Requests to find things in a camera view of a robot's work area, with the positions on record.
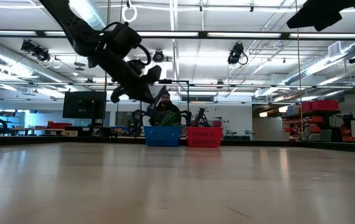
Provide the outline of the metal shelf rack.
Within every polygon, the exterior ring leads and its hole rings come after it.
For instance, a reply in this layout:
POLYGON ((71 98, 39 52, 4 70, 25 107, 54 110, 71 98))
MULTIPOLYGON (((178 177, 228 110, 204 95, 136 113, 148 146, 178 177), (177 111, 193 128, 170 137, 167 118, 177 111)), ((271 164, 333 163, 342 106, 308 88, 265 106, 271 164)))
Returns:
POLYGON ((353 114, 342 114, 340 107, 338 111, 313 111, 311 102, 287 108, 282 121, 289 141, 355 142, 353 114))

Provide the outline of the red plastic bin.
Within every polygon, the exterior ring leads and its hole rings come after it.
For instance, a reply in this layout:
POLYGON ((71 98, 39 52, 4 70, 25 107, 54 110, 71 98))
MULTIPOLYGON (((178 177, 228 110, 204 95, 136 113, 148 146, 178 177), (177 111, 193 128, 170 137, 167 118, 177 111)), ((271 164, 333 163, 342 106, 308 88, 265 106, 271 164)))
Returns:
POLYGON ((186 141, 189 147, 219 147, 222 140, 221 127, 187 127, 186 141))

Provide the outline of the person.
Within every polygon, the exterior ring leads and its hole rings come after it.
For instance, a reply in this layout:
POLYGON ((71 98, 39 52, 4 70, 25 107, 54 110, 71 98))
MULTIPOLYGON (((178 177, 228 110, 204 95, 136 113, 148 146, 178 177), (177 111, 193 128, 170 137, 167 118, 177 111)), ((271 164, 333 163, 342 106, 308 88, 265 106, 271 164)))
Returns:
POLYGON ((159 126, 167 115, 178 112, 180 112, 180 110, 171 102, 170 94, 165 92, 161 96, 161 101, 153 110, 153 114, 149 119, 149 123, 152 126, 159 126))

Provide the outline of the blue plastic bin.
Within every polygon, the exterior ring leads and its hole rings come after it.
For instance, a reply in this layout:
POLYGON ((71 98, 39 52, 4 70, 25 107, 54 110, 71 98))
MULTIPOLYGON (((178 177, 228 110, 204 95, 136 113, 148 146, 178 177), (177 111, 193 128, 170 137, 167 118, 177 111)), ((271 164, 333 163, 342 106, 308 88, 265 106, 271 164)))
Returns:
POLYGON ((145 126, 144 137, 147 146, 178 147, 181 138, 181 127, 145 126))

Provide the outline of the red storage bin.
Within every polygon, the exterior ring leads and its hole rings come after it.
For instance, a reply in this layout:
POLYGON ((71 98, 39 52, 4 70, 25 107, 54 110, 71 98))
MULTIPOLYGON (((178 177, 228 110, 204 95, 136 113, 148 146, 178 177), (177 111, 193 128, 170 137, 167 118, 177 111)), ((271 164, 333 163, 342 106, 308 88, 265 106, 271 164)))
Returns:
POLYGON ((338 111, 339 103, 336 100, 317 100, 311 102, 313 111, 338 111))

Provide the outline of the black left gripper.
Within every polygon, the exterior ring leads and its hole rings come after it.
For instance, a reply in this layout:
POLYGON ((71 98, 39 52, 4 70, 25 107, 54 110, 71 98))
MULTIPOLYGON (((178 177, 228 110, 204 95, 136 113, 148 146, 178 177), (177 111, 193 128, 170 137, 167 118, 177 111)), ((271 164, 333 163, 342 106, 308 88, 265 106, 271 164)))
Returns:
POLYGON ((144 76, 140 76, 143 67, 151 63, 151 58, 147 59, 148 61, 143 63, 140 60, 126 62, 119 57, 98 57, 98 65, 120 85, 111 94, 110 99, 113 103, 119 102, 120 96, 128 95, 132 100, 151 103, 148 112, 152 112, 157 107, 167 90, 166 86, 163 86, 153 98, 149 90, 149 81, 144 76))

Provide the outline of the black aluminium rig frame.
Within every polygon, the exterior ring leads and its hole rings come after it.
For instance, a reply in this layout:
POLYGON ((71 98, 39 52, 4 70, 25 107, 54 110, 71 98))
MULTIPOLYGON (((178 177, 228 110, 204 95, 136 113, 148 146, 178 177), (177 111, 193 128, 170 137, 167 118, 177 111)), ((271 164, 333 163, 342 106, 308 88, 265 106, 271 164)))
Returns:
MULTIPOLYGON (((353 40, 355 33, 327 33, 305 32, 232 32, 232 31, 184 31, 184 30, 140 30, 138 34, 143 39, 254 39, 254 40, 353 40)), ((85 143, 116 143, 116 144, 143 144, 144 139, 127 138, 91 138, 91 137, 0 137, 0 146, 23 144, 46 144, 57 142, 85 142, 85 143)), ((305 147, 315 149, 328 149, 335 151, 355 152, 355 143, 338 143, 326 141, 239 141, 223 140, 223 146, 256 146, 256 147, 305 147)))

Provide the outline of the silver ventilation duct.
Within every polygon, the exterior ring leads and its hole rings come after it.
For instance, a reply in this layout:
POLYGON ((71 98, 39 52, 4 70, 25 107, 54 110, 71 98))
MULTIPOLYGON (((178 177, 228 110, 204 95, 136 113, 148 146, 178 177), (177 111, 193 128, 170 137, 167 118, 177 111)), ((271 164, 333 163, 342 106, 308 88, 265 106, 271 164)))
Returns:
POLYGON ((337 41, 328 47, 328 51, 325 54, 301 65, 299 70, 289 73, 284 81, 282 81, 282 84, 291 85, 340 61, 349 60, 354 57, 355 41, 337 41))
POLYGON ((20 76, 27 77, 28 75, 41 74, 58 83, 72 83, 70 79, 49 68, 43 67, 39 62, 31 60, 26 56, 19 55, 2 45, 0 45, 0 68, 20 76))

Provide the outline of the black monitor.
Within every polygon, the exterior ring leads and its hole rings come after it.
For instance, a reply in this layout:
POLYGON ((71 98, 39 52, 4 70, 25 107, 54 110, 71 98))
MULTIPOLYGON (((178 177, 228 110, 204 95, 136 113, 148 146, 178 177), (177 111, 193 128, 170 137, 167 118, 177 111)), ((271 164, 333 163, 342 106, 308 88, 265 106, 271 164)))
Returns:
POLYGON ((66 92, 62 117, 73 119, 103 119, 105 117, 105 102, 105 92, 66 92))

